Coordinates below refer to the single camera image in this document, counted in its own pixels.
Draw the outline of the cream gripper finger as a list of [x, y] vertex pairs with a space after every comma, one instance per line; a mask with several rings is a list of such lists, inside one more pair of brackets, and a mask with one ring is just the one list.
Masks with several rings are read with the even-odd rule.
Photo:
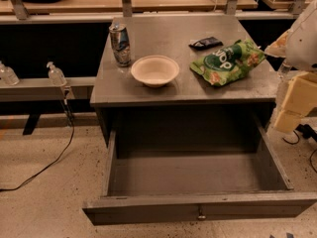
[[317, 74], [300, 72], [284, 81], [276, 97], [273, 128], [283, 133], [292, 132], [317, 107]]
[[285, 58], [289, 36], [290, 31], [286, 30], [273, 43], [265, 48], [264, 53], [274, 58]]

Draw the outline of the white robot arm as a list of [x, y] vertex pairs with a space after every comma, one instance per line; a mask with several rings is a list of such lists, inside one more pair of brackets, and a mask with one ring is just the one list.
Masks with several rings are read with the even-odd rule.
[[277, 71], [281, 82], [271, 121], [277, 131], [290, 133], [317, 107], [317, 1], [311, 2], [264, 53], [284, 58]]

